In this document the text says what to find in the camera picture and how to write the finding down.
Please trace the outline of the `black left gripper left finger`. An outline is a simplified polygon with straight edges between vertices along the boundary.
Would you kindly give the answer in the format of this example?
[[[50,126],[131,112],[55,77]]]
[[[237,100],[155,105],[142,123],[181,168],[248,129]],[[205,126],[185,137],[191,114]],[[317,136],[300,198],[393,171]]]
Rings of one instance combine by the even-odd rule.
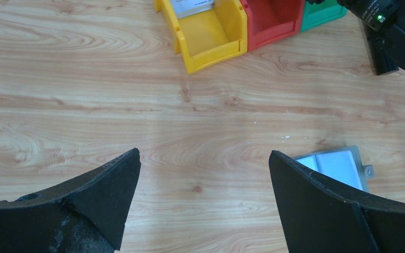
[[[120,250],[140,169],[135,148],[55,186],[0,201],[0,252]]]

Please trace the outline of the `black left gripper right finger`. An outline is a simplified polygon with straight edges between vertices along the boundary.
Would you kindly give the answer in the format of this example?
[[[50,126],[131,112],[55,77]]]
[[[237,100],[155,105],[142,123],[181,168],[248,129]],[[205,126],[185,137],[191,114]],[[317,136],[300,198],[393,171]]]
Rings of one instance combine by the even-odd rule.
[[[405,252],[405,203],[272,151],[269,171],[289,252]]]

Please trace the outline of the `grey card holder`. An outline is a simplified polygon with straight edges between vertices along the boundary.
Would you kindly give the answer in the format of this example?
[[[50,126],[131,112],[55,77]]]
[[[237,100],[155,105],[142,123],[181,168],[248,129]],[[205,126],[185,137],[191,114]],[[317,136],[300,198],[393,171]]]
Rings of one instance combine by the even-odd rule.
[[[372,165],[363,165],[356,145],[313,152],[293,158],[306,167],[354,188],[368,192],[368,179],[374,178]]]

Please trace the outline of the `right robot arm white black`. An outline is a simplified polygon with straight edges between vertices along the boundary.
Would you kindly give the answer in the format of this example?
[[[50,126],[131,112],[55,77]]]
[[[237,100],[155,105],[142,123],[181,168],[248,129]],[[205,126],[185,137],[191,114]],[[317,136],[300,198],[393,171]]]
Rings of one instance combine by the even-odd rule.
[[[377,75],[405,70],[405,0],[338,1],[362,21]]]

